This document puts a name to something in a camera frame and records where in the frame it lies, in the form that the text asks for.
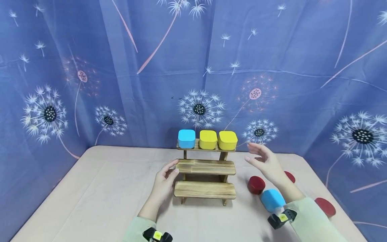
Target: left hand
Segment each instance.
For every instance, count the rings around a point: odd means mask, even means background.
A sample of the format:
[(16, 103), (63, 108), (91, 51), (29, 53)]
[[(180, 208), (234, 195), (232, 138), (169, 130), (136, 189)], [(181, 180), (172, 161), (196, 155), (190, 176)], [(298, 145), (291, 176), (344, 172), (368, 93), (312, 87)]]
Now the left hand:
[(167, 199), (173, 190), (173, 182), (179, 174), (179, 169), (171, 168), (178, 162), (178, 159), (170, 161), (156, 174), (149, 199), (159, 206)]

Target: yellow lid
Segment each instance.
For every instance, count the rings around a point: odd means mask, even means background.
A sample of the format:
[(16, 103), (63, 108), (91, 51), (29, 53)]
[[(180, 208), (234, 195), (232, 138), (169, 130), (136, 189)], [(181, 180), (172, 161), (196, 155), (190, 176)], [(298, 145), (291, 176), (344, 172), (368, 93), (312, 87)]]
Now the yellow lid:
[(200, 140), (205, 142), (216, 142), (217, 135), (213, 130), (202, 130), (200, 131)]
[(237, 143), (238, 138), (233, 131), (220, 131), (219, 139), (224, 143)]

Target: wrist tracker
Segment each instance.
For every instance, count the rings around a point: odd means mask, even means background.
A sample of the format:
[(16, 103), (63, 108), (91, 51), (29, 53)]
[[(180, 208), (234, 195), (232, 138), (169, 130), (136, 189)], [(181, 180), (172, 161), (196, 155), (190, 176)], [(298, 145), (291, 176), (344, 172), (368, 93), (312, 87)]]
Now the wrist tracker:
[(168, 233), (162, 234), (157, 231), (155, 228), (149, 228), (142, 233), (142, 236), (149, 242), (172, 242), (172, 236)]
[(269, 216), (267, 221), (273, 227), (273, 229), (279, 229), (282, 227), (287, 221), (293, 222), (297, 216), (297, 212), (291, 209), (286, 209), (279, 216), (276, 214), (272, 214)]

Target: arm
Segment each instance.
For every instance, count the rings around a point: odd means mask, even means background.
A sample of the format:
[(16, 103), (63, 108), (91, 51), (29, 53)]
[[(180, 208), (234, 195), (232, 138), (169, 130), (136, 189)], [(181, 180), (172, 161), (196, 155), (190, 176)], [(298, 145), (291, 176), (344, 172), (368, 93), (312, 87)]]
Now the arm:
[(291, 225), (302, 242), (346, 242), (320, 207), (291, 182), (269, 148), (254, 143), (249, 143), (247, 147), (251, 154), (261, 157), (246, 157), (245, 160), (278, 188), (287, 203), (285, 209), (297, 212)]
[(156, 174), (152, 192), (138, 216), (130, 223), (123, 242), (145, 242), (147, 240), (142, 236), (142, 233), (151, 227), (156, 228), (159, 208), (172, 192), (173, 182), (179, 174), (178, 169), (171, 169), (177, 163), (178, 159), (169, 162)]

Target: yellow container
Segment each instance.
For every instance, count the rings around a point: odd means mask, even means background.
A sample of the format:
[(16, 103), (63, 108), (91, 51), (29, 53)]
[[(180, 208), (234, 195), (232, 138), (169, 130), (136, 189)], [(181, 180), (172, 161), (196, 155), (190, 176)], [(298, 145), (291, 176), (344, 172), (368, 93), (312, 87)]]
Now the yellow container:
[(217, 142), (216, 132), (213, 130), (202, 130), (199, 135), (199, 147), (202, 149), (215, 149)]
[(219, 132), (219, 148), (222, 150), (234, 150), (238, 138), (233, 131), (220, 131)]

